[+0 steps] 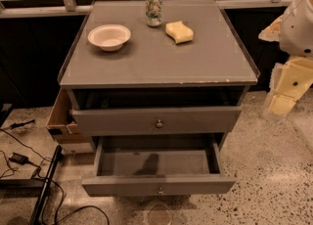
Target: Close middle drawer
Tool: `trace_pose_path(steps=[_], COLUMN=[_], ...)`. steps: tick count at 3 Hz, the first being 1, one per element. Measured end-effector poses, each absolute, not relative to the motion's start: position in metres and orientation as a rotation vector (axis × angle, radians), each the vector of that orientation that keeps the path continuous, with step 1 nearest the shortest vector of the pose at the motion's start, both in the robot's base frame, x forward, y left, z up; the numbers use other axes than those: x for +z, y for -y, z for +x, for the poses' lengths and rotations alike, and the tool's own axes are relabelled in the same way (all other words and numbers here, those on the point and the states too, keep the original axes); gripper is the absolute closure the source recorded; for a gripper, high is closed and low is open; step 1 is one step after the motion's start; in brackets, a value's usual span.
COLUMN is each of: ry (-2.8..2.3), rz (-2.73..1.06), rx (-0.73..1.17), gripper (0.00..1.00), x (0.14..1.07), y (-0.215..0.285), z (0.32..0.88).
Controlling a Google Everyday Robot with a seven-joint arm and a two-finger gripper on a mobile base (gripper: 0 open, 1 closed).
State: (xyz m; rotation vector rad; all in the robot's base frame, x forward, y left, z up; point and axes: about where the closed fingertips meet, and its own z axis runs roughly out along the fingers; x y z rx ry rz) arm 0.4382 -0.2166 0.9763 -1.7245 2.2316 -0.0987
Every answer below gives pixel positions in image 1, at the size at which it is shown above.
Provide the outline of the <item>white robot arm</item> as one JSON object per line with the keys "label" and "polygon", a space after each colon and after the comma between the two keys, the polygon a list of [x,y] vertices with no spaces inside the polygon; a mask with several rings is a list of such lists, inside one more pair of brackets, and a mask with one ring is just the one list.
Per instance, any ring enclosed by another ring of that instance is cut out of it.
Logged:
{"label": "white robot arm", "polygon": [[258,38],[278,42],[290,55],[272,70],[266,111],[286,116],[313,84],[313,0],[293,0]]}

